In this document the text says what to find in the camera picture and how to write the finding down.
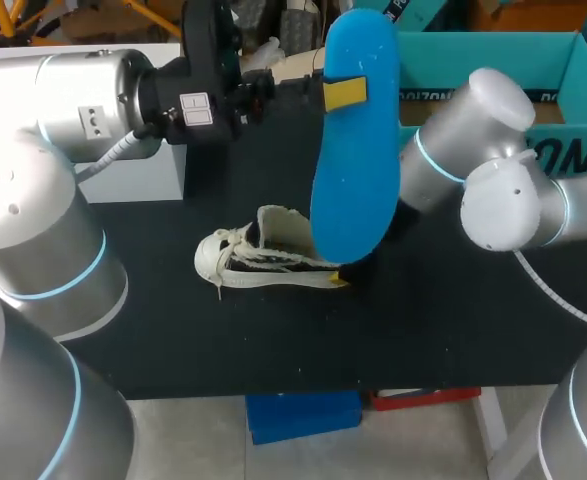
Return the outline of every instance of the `black mat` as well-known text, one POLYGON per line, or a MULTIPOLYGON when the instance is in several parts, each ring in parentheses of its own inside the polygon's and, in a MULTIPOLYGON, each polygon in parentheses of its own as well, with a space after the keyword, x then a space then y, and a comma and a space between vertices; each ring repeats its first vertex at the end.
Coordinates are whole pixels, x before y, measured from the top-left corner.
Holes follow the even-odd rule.
MULTIPOLYGON (((382 249, 368 291, 224 289, 218 301, 193 268, 198 242, 260 205, 308 214, 320 128, 303 108, 274 115, 226 164, 191 151, 184 203, 97 205, 130 294, 110 325, 69 349, 130 399, 558 382, 587 325, 512 255, 472 246, 457 201, 382 249)), ((587 312, 587 244, 528 257, 587 312)))

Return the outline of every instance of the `red object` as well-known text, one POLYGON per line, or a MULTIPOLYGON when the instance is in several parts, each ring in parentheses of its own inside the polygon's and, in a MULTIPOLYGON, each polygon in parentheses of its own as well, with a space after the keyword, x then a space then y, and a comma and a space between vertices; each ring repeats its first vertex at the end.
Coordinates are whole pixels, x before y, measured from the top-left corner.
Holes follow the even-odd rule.
POLYGON ((400 408, 424 407, 426 405, 437 405, 438 403, 459 402, 469 398, 479 397, 482 389, 477 388, 451 388, 448 390, 438 390, 426 395, 407 395, 394 397, 378 397, 375 393, 369 394, 371 404, 376 410, 383 412, 385 410, 397 410, 400 408))

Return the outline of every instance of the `tiled floor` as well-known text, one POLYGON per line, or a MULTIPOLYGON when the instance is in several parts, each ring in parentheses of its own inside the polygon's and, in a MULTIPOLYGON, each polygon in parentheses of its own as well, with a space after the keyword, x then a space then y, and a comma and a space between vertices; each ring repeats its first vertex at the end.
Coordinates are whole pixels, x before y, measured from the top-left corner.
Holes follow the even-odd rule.
MULTIPOLYGON (((547 387, 499 389, 511 429, 547 387)), ((243 397, 131 402, 135 480, 485 480, 470 403, 366 412, 355 429, 254 446, 243 397)), ((543 480, 532 463, 521 480, 543 480)))

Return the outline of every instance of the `shoe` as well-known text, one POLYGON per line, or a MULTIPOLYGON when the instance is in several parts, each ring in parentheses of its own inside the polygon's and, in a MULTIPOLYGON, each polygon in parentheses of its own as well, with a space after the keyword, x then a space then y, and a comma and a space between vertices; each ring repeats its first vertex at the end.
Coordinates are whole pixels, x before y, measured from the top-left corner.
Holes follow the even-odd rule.
POLYGON ((200 242, 194 263, 198 275, 218 292, 221 287, 347 285, 339 279, 340 265, 317 254, 308 219, 277 205, 260 207, 257 219, 242 228, 216 230, 200 242))

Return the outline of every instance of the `blue insole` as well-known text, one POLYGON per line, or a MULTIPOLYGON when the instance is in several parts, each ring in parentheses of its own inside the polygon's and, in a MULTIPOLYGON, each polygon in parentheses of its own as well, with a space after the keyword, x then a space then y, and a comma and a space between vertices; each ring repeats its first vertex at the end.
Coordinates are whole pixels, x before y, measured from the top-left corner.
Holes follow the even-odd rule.
POLYGON ((324 76, 366 77, 367 100, 327 113, 311 197, 318 253, 335 263, 369 254, 400 191, 400 57, 391 21, 374 10, 340 16, 326 41, 324 76))

